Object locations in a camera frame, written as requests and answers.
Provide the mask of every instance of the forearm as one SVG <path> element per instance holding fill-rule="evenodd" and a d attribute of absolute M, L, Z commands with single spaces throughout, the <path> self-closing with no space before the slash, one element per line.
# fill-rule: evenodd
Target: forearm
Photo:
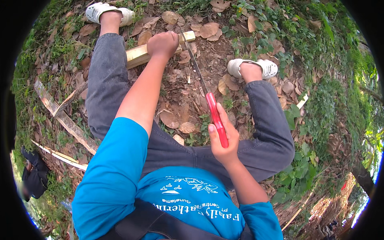
<path fill-rule="evenodd" d="M 231 161 L 224 166 L 235 186 L 237 200 L 240 204 L 255 204 L 268 202 L 268 196 L 264 189 L 252 177 L 239 159 Z"/>
<path fill-rule="evenodd" d="M 129 118 L 151 134 L 153 116 L 159 100 L 161 79 L 168 59 L 153 56 L 123 99 L 116 118 Z"/>

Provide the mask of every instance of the black strap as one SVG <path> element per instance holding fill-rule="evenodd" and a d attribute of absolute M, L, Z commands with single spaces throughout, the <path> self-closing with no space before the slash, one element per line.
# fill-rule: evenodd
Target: black strap
<path fill-rule="evenodd" d="M 135 210 L 131 214 L 123 218 L 98 240 L 140 240 L 148 232 L 177 240 L 225 240 L 225 238 L 188 225 L 157 209 L 149 202 L 136 199 L 134 205 Z M 247 225 L 245 225 L 240 239 L 253 239 Z"/>

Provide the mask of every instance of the jeans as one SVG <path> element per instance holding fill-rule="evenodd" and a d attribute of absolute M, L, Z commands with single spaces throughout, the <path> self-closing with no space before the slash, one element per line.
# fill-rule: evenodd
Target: jeans
<path fill-rule="evenodd" d="M 91 132 L 101 140 L 107 134 L 129 90 L 124 46 L 122 36 L 107 33 L 99 37 L 93 52 L 85 104 Z M 240 141 L 237 154 L 259 182 L 291 164 L 295 147 L 273 86 L 266 81 L 253 81 L 245 86 L 245 91 L 249 96 L 255 121 L 255 139 Z M 154 122 L 141 178 L 167 166 L 208 170 L 216 175 L 228 190 L 233 189 L 228 172 L 213 156 L 211 146 L 182 146 Z"/>

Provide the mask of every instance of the blue t-shirt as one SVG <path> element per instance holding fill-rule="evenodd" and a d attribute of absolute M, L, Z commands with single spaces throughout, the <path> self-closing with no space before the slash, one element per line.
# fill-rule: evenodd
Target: blue t-shirt
<path fill-rule="evenodd" d="M 238 239 L 247 222 L 257 240 L 283 239 L 270 202 L 237 208 L 221 181 L 203 169 L 164 167 L 139 181 L 147 146 L 148 134 L 139 124 L 128 118 L 113 121 L 72 202 L 80 239 L 106 234 L 134 210 L 135 198 L 223 238 Z M 163 238 L 147 233 L 142 239 Z"/>

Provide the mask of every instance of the saw handle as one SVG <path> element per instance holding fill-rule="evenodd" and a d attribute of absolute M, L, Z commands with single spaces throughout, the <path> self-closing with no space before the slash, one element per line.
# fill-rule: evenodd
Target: saw handle
<path fill-rule="evenodd" d="M 221 146 L 223 148 L 227 148 L 228 147 L 227 134 L 225 133 L 223 123 L 220 119 L 220 114 L 217 110 L 215 96 L 213 93 L 207 93 L 207 95 L 205 96 L 205 99 L 207 100 L 209 111 L 211 112 L 211 121 L 213 121 L 214 125 L 216 126 L 218 136 L 220 138 Z"/>

